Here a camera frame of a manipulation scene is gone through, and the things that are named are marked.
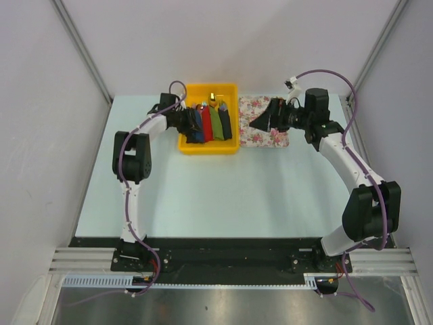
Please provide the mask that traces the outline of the dark blue paper napkin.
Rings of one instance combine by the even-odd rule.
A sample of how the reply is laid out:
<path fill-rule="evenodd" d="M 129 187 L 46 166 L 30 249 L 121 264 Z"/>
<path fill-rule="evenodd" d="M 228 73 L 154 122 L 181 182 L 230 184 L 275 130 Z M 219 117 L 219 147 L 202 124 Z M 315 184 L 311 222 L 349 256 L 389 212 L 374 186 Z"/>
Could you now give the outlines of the dark blue paper napkin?
<path fill-rule="evenodd" d="M 193 109 L 194 118 L 196 122 L 196 129 L 194 133 L 194 137 L 196 139 L 196 143 L 203 144 L 204 143 L 204 132 L 203 132 L 203 126 L 202 126 L 202 119 L 201 115 L 198 110 Z"/>

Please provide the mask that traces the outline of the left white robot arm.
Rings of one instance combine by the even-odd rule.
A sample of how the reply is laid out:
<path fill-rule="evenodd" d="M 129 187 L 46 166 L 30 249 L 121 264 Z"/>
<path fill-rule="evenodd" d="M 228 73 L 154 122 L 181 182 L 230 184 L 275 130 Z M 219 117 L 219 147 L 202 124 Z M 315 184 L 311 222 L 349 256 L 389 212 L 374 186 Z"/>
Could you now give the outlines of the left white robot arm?
<path fill-rule="evenodd" d="M 122 187 L 124 225 L 121 240 L 127 245 L 142 244 L 145 227 L 139 221 L 139 190 L 152 171 L 151 141 L 169 128 L 197 131 L 195 114 L 185 105 L 186 95 L 162 93 L 160 101 L 145 120 L 130 132 L 119 131 L 114 138 L 112 170 Z"/>

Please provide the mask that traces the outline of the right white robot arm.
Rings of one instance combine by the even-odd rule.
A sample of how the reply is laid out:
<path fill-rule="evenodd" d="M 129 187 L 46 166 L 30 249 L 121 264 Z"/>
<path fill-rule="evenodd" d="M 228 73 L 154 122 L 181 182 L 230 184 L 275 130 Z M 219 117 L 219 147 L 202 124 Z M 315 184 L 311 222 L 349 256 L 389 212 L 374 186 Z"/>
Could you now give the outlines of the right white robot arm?
<path fill-rule="evenodd" d="M 304 103 L 295 106 L 298 94 L 293 90 L 287 100 L 271 98 L 249 126 L 264 132 L 303 130 L 306 142 L 329 161 L 344 182 L 350 196 L 342 224 L 322 237 L 321 249 L 312 254 L 313 266 L 327 272 L 335 266 L 337 255 L 357 245 L 375 239 L 386 244 L 388 235 L 398 230 L 401 187 L 374 172 L 347 142 L 342 126 L 330 118 L 327 90 L 307 89 Z"/>

